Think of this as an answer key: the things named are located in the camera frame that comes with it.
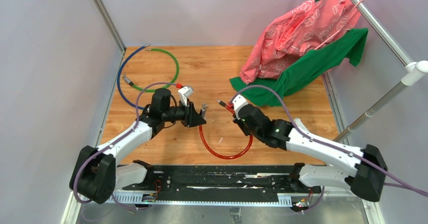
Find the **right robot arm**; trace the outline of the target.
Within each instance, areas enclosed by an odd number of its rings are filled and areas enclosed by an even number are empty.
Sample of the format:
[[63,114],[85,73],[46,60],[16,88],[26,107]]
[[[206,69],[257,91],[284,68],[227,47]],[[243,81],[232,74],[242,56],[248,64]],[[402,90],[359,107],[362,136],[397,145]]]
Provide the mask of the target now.
[[234,122],[246,135],[268,147],[303,153],[324,162],[324,165],[294,164],[287,179],[292,191],[334,187],[367,201],[380,200],[388,168],[377,147],[368,144],[360,148],[328,140],[305,132],[289,121],[270,120],[251,104],[237,106],[235,111]]

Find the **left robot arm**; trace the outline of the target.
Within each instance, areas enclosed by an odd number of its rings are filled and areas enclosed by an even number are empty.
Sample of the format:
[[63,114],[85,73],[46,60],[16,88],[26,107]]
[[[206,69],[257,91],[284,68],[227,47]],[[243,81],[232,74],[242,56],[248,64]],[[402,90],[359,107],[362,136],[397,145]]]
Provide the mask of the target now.
[[176,101],[168,89],[155,90],[148,104],[124,132],[98,147],[85,146],[79,152],[69,187],[81,203],[105,203],[117,189],[136,184],[142,190],[154,186],[153,167],[141,160],[120,166],[120,162],[141,144],[154,138],[166,123],[181,122],[193,128],[206,124],[207,105],[200,111],[189,100],[190,87],[178,90]]

